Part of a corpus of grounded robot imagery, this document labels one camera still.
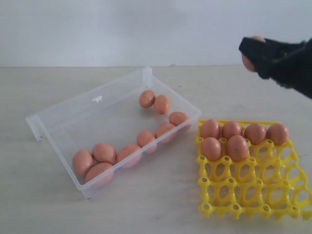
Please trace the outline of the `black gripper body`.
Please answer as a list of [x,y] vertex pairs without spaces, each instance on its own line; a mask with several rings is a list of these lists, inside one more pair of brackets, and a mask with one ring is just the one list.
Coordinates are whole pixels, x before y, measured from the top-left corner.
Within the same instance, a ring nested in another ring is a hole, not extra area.
[[312,93],[312,41],[288,43],[283,58],[278,59],[271,73],[278,85],[301,94]]

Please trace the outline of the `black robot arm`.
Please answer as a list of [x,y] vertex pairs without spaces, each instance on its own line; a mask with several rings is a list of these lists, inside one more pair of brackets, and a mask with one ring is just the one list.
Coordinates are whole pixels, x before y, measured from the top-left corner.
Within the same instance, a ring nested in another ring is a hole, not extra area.
[[244,37],[239,51],[262,79],[312,97],[312,41],[287,43]]

